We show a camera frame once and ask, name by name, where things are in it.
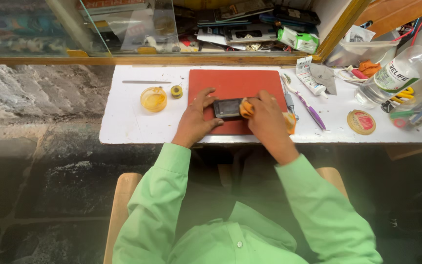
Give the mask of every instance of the glue tube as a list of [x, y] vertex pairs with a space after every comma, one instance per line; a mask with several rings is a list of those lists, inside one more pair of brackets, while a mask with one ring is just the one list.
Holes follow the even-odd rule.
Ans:
[[325, 93], [327, 87], [317, 83], [312, 76], [312, 73], [310, 73], [311, 63], [312, 56], [298, 59], [296, 64], [296, 76], [313, 94], [321, 95], [325, 99], [328, 99], [328, 95]]
[[321, 85], [315, 81], [314, 77], [310, 72], [298, 74], [297, 77], [302, 81], [303, 84], [315, 95], [321, 95], [325, 99], [328, 99], [328, 95], [325, 93], [327, 87]]

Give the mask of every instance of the white table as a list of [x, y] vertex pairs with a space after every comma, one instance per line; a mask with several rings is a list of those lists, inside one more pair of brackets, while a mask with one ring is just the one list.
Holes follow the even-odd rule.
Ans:
[[[103, 144], [164, 143], [172, 141], [180, 117], [187, 107], [188, 80], [190, 69], [261, 69], [277, 70], [291, 77], [291, 86], [296, 88], [312, 105], [325, 123], [323, 131], [312, 119], [308, 111], [293, 96], [296, 114], [300, 120], [296, 124], [296, 134], [291, 138], [296, 143], [422, 143], [422, 127], [406, 132], [390, 122], [388, 114], [380, 109], [364, 109], [358, 105], [353, 93], [356, 85], [336, 79], [337, 95], [329, 99], [314, 96], [295, 76], [295, 69], [279, 67], [233, 67], [233, 66], [185, 66], [185, 67], [132, 67], [118, 65], [115, 68], [112, 88], [108, 96], [105, 114], [100, 129]], [[124, 84], [124, 80], [169, 81], [171, 84]], [[180, 85], [183, 97], [173, 99], [170, 88]], [[167, 93], [167, 106], [158, 113], [145, 110], [140, 103], [144, 89], [161, 86]], [[371, 135], [354, 132], [346, 121], [348, 113], [354, 109], [368, 112], [374, 118], [377, 128]], [[207, 135], [202, 143], [247, 143], [259, 142], [253, 135]]]

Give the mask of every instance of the red wire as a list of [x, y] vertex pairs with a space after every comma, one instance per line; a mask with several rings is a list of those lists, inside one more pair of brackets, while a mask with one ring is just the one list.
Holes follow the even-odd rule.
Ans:
[[419, 29], [421, 28], [421, 26], [422, 26], [422, 21], [421, 21], [421, 24], [419, 24], [419, 27], [416, 29], [416, 32], [414, 33], [413, 40], [411, 41], [411, 46], [414, 45], [414, 41], [416, 40], [416, 36], [418, 35]]
[[406, 35], [408, 35], [409, 33], [412, 33], [412, 32], [413, 32], [413, 30], [410, 30], [410, 31], [408, 31], [407, 33], [405, 33], [405, 34], [403, 34], [403, 35], [399, 36], [398, 38], [396, 38], [396, 39], [394, 39], [394, 40], [392, 40], [392, 41], [399, 40], [399, 39], [401, 39], [401, 38], [405, 37]]

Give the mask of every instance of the isopropyl alcohol bottle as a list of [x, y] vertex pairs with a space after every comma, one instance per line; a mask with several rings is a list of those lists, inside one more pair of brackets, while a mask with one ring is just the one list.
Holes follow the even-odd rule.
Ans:
[[355, 99], [366, 108], [374, 108], [420, 79], [422, 46], [414, 45], [362, 83], [355, 91]]

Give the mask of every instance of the solder wire spool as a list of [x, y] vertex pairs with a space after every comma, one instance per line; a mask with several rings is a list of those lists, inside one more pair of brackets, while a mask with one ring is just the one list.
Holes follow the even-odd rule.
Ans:
[[180, 86], [175, 85], [170, 89], [170, 93], [172, 93], [172, 97], [175, 99], [179, 99], [183, 96], [183, 91]]

